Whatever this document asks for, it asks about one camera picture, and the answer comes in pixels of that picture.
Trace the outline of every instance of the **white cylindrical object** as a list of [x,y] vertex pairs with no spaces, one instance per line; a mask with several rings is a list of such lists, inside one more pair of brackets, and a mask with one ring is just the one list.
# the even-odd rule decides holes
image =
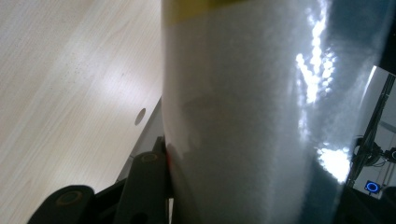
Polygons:
[[332,221],[389,2],[330,2],[164,0],[174,219]]

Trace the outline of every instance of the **black plastic part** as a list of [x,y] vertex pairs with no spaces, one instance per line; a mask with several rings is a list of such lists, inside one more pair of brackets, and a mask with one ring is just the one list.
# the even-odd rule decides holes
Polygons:
[[396,147],[385,151],[384,158],[390,162],[396,163]]
[[125,183],[126,179],[123,179],[95,195],[95,208],[99,213],[98,223],[107,224],[113,222]]
[[[161,152],[165,155],[166,157],[166,145],[165,145],[165,137],[158,137],[155,144],[154,148],[152,151],[157,151]],[[166,157],[166,167],[169,167],[168,164],[168,159]],[[169,172],[169,169],[165,169],[165,190],[166,190],[166,198],[170,199],[174,197],[174,192],[173,192],[173,186],[172,186],[172,181],[171,181],[171,175]]]
[[168,223],[165,181],[166,158],[162,152],[145,152],[136,156],[114,223]]
[[94,223],[97,217],[92,209],[94,199],[93,189],[87,186],[59,189],[41,204],[28,223]]
[[387,44],[378,66],[396,75],[396,19],[392,21]]
[[345,187],[334,224],[396,223],[396,187],[383,190],[380,200]]
[[[363,144],[363,138],[358,138],[356,140],[355,148],[361,147],[362,144]],[[381,147],[376,142],[373,142],[373,147],[370,149],[368,153],[368,158],[366,163],[364,163],[364,166],[372,166],[376,164],[379,161],[379,159],[381,159],[382,153],[383,151]],[[352,157],[352,162],[355,162],[356,159],[357,159],[357,155],[354,153]]]
[[348,177],[346,179],[346,185],[353,187],[355,180],[358,178],[363,166],[367,163],[369,156],[372,155],[372,150],[374,149],[374,140],[376,131],[378,128],[378,123],[381,120],[382,112],[385,108],[389,94],[392,90],[393,84],[395,82],[395,76],[389,74],[387,80],[385,81],[384,87],[381,94],[376,102],[373,115],[370,118],[369,124],[367,125],[364,136],[361,140],[358,154],[353,161],[352,167],[349,171]]

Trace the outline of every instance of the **wooden table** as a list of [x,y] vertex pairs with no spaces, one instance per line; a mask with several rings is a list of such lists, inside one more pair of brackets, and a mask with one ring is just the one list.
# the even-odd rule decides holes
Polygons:
[[0,223],[115,182],[161,97],[160,33],[157,0],[0,0]]

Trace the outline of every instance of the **small hole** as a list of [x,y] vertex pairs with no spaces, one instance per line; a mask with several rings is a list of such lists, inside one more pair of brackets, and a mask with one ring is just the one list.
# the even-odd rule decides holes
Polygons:
[[82,199],[82,193],[78,190],[73,190],[66,192],[61,197],[58,198],[56,204],[58,206],[65,206],[72,203],[76,203]]
[[142,157],[142,162],[156,161],[157,158],[158,157],[155,154],[148,154]]
[[149,220],[148,215],[144,213],[135,214],[131,219],[131,224],[146,224]]
[[139,123],[142,121],[143,117],[145,117],[146,114],[146,108],[143,108],[140,110],[139,114],[136,117],[136,120],[134,121],[134,125],[139,125]]

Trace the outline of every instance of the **yellow tape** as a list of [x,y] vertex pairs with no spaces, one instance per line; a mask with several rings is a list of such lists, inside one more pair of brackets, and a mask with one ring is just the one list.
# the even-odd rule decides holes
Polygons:
[[246,0],[163,0],[163,22],[172,25],[219,7]]

